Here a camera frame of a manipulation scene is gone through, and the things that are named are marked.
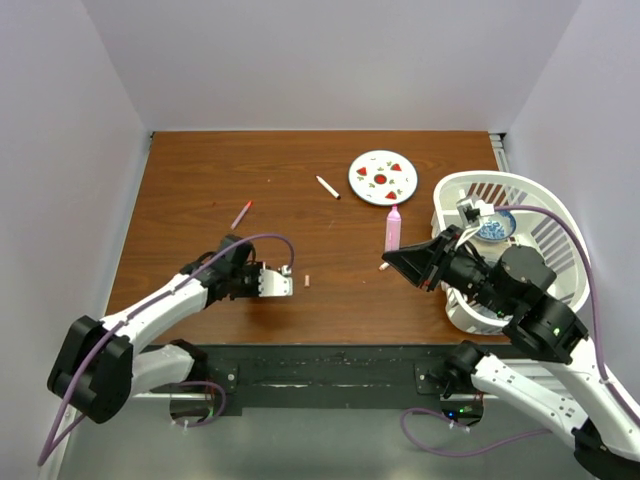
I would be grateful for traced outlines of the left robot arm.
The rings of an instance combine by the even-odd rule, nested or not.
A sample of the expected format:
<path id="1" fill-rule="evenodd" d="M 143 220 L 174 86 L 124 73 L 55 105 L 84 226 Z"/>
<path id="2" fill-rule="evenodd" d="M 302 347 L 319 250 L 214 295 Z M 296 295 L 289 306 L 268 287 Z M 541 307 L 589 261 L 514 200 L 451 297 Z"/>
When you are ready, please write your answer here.
<path id="1" fill-rule="evenodd" d="M 258 262 L 254 240 L 228 235 L 217 250 L 184 265 L 134 305 L 99 320 L 75 320 L 49 373 L 48 390 L 97 424 L 113 418 L 132 396 L 166 384 L 200 390 L 207 380 L 203 352 L 183 340 L 147 348 L 180 321 L 226 298 L 291 294 L 290 269 Z"/>

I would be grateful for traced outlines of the pink highlighter pen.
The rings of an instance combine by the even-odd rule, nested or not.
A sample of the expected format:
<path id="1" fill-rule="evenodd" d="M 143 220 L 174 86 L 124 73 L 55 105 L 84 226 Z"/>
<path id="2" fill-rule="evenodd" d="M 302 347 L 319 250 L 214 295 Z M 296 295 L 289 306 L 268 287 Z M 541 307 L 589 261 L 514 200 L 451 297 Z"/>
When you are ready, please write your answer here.
<path id="1" fill-rule="evenodd" d="M 386 217 L 384 251 L 394 251 L 400 247 L 402 217 L 396 205 L 393 205 Z"/>

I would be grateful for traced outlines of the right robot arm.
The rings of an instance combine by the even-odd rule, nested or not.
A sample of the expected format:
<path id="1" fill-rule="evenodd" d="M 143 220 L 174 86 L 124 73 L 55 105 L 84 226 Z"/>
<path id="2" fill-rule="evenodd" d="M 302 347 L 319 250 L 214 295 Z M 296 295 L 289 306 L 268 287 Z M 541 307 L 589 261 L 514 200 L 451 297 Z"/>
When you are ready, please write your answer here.
<path id="1" fill-rule="evenodd" d="M 612 376 L 597 364 L 595 337 L 576 313 L 549 294 L 556 279 L 538 251 L 510 246 L 488 263 L 473 245 L 460 245 L 462 229 L 451 225 L 435 239 L 383 254 L 383 260 L 425 291 L 444 283 L 509 320 L 503 334 L 527 358 L 565 387 L 557 394 L 509 368 L 471 341 L 458 345 L 429 374 L 445 394 L 472 388 L 510 403 L 537 420 L 573 450 L 597 479 L 639 476 L 639 428 L 611 392 Z"/>

